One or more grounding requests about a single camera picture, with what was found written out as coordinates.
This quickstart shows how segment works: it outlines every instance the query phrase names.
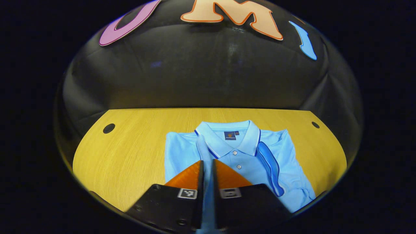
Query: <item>screw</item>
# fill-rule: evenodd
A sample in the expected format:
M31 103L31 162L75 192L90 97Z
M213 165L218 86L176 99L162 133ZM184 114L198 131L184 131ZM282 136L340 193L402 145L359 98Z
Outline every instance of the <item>screw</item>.
M180 226L185 226L187 224L186 220L184 219L178 219L176 223Z

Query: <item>shirt label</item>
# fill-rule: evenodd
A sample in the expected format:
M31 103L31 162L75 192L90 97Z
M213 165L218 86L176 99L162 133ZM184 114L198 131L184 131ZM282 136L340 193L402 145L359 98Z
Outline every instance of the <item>shirt label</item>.
M224 132L226 140L235 140L235 132Z

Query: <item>light blue polo shirt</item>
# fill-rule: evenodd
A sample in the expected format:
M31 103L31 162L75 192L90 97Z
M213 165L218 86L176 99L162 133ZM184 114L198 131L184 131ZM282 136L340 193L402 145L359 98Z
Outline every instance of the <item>light blue polo shirt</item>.
M252 184L266 184L290 212L315 199L286 129L260 130L251 120L201 122L192 133L167 134L165 179L167 182L195 162L204 161L203 228L211 228L208 223L214 221L213 207L208 205L212 202L213 159L228 165Z

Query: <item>wooden table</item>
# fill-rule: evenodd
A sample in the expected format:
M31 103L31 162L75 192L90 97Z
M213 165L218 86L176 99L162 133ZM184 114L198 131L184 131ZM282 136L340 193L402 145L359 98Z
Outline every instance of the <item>wooden table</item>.
M202 122L252 120L260 129L287 129L296 158L318 196L346 170L341 145L313 113L243 108L152 108L107 111L87 132L74 157L73 172L90 191L126 211L152 184L164 184L168 132L193 132ZM110 133L103 133L108 124Z

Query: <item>orange letter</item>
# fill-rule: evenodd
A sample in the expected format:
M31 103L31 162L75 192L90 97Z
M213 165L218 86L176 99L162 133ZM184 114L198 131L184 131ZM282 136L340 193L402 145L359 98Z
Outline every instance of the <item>orange letter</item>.
M191 12L183 14L181 19L186 22L220 22L223 16L215 12L215 4L237 25L244 24L253 14L254 22L250 23L250 26L254 30L276 40L283 40L272 17L272 11L251 1L240 4L234 0L195 0Z

